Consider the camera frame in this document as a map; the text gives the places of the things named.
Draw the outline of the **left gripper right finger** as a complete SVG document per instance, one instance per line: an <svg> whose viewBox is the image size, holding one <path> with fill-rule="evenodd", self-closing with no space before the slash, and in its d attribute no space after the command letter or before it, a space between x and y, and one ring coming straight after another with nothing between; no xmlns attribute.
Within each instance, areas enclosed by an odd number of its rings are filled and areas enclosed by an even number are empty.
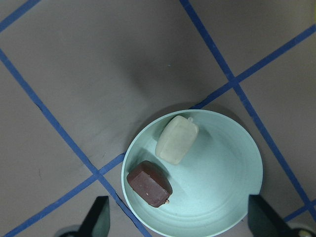
<svg viewBox="0 0 316 237"><path fill-rule="evenodd" d="M291 228L260 195L249 195L248 227L254 237L293 236Z"/></svg>

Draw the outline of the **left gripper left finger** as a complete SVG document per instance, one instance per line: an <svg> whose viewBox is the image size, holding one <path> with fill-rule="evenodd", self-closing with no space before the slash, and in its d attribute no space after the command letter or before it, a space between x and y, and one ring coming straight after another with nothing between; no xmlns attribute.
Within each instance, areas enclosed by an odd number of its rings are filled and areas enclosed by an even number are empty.
<svg viewBox="0 0 316 237"><path fill-rule="evenodd" d="M94 201L79 230L79 237L107 237L110 230L110 205L108 196Z"/></svg>

